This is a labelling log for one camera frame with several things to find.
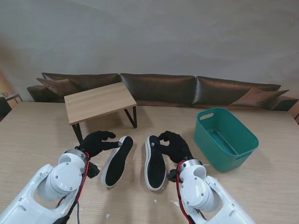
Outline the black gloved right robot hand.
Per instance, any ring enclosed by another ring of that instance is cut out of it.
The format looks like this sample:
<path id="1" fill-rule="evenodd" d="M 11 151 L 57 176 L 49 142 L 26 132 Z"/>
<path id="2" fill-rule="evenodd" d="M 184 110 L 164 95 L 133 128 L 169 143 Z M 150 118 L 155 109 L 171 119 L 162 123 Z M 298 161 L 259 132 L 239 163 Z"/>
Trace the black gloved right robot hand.
<path id="1" fill-rule="evenodd" d="M 162 154 L 169 156 L 171 161 L 179 164 L 182 160 L 193 159 L 192 153 L 186 141 L 174 132 L 165 131 L 158 136 L 158 143 L 154 148 Z"/>

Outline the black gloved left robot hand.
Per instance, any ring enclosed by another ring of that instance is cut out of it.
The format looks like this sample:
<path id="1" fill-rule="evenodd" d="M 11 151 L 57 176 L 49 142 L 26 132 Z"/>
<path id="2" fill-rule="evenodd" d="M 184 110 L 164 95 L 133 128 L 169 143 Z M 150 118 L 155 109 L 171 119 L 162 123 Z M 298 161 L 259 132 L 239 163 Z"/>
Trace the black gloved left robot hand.
<path id="1" fill-rule="evenodd" d="M 89 157 L 95 157 L 102 151 L 118 148 L 121 146 L 119 141 L 109 142 L 108 139 L 114 139 L 116 135 L 109 131 L 95 131 L 87 135 L 79 146 L 75 149 L 89 154 Z"/>

